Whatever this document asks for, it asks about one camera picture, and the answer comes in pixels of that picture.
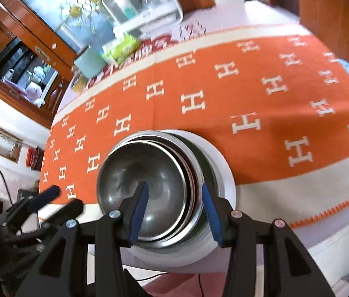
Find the glass cabinet door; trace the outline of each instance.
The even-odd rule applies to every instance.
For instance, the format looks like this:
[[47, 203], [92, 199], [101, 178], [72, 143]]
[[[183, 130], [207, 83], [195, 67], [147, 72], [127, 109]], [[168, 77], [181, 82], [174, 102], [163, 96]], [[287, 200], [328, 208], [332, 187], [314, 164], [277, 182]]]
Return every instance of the glass cabinet door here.
[[102, 0], [22, 0], [75, 52], [100, 50], [114, 39], [112, 18]]

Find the white plate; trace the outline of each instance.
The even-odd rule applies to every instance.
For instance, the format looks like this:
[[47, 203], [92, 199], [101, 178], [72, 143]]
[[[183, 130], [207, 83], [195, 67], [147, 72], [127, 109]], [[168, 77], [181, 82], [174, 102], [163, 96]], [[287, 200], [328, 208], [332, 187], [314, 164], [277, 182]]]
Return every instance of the white plate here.
[[[236, 206], [235, 180], [227, 161], [219, 150], [199, 135], [187, 131], [167, 129], [162, 132], [187, 138], [205, 154], [215, 172], [219, 188], [223, 189], [225, 199], [229, 201], [234, 209]], [[185, 244], [153, 251], [133, 246], [129, 251], [134, 257], [148, 263], [152, 268], [173, 268], [195, 263], [210, 254], [216, 247], [217, 242], [213, 240], [209, 225], [206, 225], [202, 231]]]

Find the mug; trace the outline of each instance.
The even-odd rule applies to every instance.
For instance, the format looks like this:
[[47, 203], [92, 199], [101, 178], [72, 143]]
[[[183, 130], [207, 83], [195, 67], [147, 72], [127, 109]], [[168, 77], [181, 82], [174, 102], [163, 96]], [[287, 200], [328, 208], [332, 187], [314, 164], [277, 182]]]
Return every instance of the mug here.
[[10, 80], [12, 79], [12, 76], [13, 76], [13, 73], [14, 73], [14, 72], [15, 72], [15, 71], [14, 71], [13, 69], [9, 69], [9, 70], [5, 73], [5, 75], [3, 75], [3, 78], [10, 81]]
[[39, 84], [39, 83], [41, 82], [41, 78], [38, 77], [36, 74], [33, 74], [33, 75], [31, 76], [31, 81], [34, 82], [34, 83]]
[[82, 75], [91, 79], [101, 73], [107, 63], [96, 50], [88, 46], [81, 52], [78, 58], [74, 60], [74, 65], [79, 68]]

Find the metal screw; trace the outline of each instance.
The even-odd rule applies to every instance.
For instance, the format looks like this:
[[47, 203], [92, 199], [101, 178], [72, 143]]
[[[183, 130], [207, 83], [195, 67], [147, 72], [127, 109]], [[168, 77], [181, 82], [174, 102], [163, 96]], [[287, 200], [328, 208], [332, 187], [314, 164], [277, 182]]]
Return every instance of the metal screw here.
[[39, 252], [44, 251], [44, 249], [45, 249], [45, 246], [44, 246], [43, 244], [37, 244], [37, 250], [38, 250]]
[[233, 210], [231, 211], [231, 216], [235, 219], [239, 219], [243, 216], [243, 213], [239, 210]]
[[76, 220], [72, 219], [72, 220], [68, 220], [66, 222], [66, 227], [67, 228], [74, 228], [77, 225]]
[[281, 219], [277, 219], [274, 222], [275, 226], [277, 226], [278, 228], [284, 228], [286, 226], [286, 222], [284, 222]]
[[109, 214], [110, 218], [116, 219], [119, 218], [121, 215], [121, 211], [119, 210], [112, 210]]

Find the black cable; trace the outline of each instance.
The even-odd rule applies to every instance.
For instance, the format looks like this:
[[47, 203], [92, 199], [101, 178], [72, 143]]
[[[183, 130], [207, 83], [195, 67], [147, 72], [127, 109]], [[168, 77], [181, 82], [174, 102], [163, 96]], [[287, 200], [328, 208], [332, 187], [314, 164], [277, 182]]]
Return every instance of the black cable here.
[[160, 275], [169, 275], [169, 274], [170, 274], [169, 272], [164, 272], [163, 274], [156, 274], [156, 275], [148, 277], [148, 278], [136, 279], [136, 281], [137, 282], [143, 282], [144, 280], [149, 280], [149, 279], [152, 279], [152, 278], [156, 278], [156, 277], [159, 277]]
[[199, 282], [199, 287], [201, 288], [202, 297], [205, 297], [205, 293], [203, 292], [203, 287], [201, 283], [201, 274], [198, 275], [198, 282]]
[[13, 205], [13, 201], [12, 201], [11, 195], [9, 194], [8, 185], [7, 185], [6, 181], [5, 181], [5, 177], [3, 177], [3, 173], [1, 172], [1, 170], [0, 170], [0, 174], [1, 174], [1, 177], [2, 177], [2, 180], [3, 180], [3, 184], [5, 185], [5, 188], [6, 188], [6, 193], [8, 193], [9, 201], [11, 202], [11, 205]]

